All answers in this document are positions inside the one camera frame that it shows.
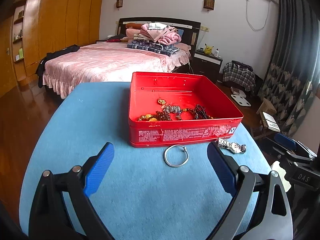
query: silver bangle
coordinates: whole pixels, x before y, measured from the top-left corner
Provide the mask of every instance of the silver bangle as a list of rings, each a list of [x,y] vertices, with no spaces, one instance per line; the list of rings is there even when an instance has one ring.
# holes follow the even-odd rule
[[[173,148],[173,147],[175,147],[175,146],[180,146],[180,147],[182,147],[183,151],[184,151],[184,152],[186,153],[186,155],[187,155],[187,159],[186,159],[182,164],[179,164],[179,165],[173,165],[173,164],[169,163],[168,160],[167,160],[167,152],[168,152],[171,148]],[[189,160],[189,155],[188,155],[188,152],[187,152],[187,148],[186,148],[186,147],[184,147],[184,146],[182,146],[182,145],[180,145],[180,144],[175,144],[175,145],[170,146],[168,149],[166,149],[166,150],[164,151],[163,158],[164,158],[165,163],[166,163],[168,166],[173,167],[173,168],[178,168],[178,167],[180,167],[180,166],[182,166],[182,165],[184,165],[184,164],[187,163],[187,161]]]

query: gray curtain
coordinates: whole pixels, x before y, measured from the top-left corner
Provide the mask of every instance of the gray curtain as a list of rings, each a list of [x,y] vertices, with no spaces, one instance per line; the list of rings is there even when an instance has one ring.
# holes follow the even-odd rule
[[[274,51],[259,96],[271,101],[281,132],[292,136],[320,80],[320,23],[306,0],[279,0]]]

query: blue gripper pad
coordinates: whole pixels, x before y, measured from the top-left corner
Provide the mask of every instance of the blue gripper pad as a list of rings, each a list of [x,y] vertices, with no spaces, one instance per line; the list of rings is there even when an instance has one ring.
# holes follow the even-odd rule
[[[83,191],[87,197],[97,192],[100,183],[104,175],[106,174],[114,156],[115,149],[113,147],[113,144],[107,143],[98,154],[97,161],[85,177],[85,187]]]
[[[230,193],[231,196],[234,197],[237,192],[236,177],[220,154],[223,155],[223,153],[218,152],[212,143],[209,143],[207,147],[208,159],[216,172],[224,191]]]
[[[297,149],[296,142],[282,133],[275,134],[275,141],[289,151],[295,151]]]

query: dark wood headboard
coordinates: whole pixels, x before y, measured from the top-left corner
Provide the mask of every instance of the dark wood headboard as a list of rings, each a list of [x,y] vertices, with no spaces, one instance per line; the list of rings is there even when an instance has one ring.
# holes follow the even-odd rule
[[[198,41],[199,30],[201,26],[200,22],[174,19],[174,18],[163,18],[163,17],[120,18],[117,34],[120,34],[120,33],[125,34],[125,30],[126,30],[125,25],[131,22],[132,23],[160,22],[170,26],[174,26],[177,29],[182,29],[183,35],[182,35],[181,42],[191,46],[191,50],[190,50],[191,56],[193,56],[196,51],[196,44]]]

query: red tin box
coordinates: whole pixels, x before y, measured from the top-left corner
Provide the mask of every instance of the red tin box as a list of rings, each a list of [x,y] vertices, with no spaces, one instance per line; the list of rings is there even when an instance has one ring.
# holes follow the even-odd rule
[[[167,104],[194,109],[205,107],[215,119],[192,120],[189,112],[182,121],[137,121],[141,115],[161,111],[157,99]],[[134,147],[203,143],[218,137],[230,138],[243,118],[232,101],[208,78],[178,73],[134,72],[130,86],[130,143]]]

